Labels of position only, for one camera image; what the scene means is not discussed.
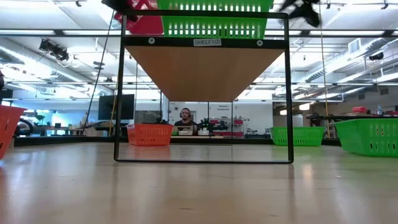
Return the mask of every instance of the green basket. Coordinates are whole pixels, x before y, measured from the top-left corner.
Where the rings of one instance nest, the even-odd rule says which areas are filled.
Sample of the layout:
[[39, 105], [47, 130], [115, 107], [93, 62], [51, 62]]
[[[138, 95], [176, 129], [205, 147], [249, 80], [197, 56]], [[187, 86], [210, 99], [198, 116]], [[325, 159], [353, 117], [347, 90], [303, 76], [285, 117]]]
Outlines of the green basket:
[[[268, 12], [274, 0], [158, 0], [159, 9]], [[263, 39], [267, 19], [163, 16], [166, 37]]]
[[341, 146], [365, 156], [398, 157], [398, 119], [369, 118], [336, 123]]
[[[297, 127], [293, 128], [294, 146], [320, 146], [324, 127]], [[287, 146], [287, 128], [272, 128], [272, 140], [277, 146]]]

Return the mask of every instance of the wooden floor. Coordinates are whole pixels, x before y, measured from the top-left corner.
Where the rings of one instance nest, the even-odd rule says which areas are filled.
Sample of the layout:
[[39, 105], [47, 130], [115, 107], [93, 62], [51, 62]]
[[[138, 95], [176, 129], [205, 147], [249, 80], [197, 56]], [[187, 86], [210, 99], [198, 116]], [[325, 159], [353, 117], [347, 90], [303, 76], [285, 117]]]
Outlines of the wooden floor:
[[[288, 166], [117, 163], [108, 143], [15, 148], [0, 161], [0, 224], [397, 223], [398, 159], [295, 150]], [[286, 157], [275, 146], [143, 151], [124, 144], [121, 155]]]

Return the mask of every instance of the computer screen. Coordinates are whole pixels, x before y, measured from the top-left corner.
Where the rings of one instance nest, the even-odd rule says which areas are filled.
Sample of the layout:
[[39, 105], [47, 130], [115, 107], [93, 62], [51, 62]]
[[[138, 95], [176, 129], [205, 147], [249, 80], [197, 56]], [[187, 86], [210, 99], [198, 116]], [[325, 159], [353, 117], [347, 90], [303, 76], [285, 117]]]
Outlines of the computer screen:
[[[98, 105], [98, 119], [110, 120], [112, 117], [113, 101], [115, 96], [100, 96]], [[113, 119], [116, 119], [116, 107], [113, 114]], [[122, 111], [121, 119], [134, 119], [134, 94], [122, 95]]]

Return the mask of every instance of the bottle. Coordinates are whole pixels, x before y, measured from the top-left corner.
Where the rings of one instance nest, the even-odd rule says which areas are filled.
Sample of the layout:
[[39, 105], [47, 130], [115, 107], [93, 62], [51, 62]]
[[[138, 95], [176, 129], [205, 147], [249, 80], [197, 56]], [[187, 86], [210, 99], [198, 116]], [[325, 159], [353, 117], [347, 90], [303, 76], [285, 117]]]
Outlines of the bottle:
[[383, 114], [383, 109], [381, 108], [381, 105], [377, 106], [377, 114], [382, 115]]

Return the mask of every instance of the orange basket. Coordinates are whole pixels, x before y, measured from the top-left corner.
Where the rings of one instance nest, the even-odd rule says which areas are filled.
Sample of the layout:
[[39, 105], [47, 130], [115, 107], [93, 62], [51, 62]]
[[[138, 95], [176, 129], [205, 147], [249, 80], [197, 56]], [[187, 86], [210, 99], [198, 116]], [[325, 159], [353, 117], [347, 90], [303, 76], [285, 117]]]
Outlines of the orange basket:
[[0, 159], [4, 157], [8, 145], [10, 145], [24, 110], [24, 108], [0, 105]]
[[168, 146], [172, 136], [171, 124], [127, 125], [129, 144], [135, 146]]

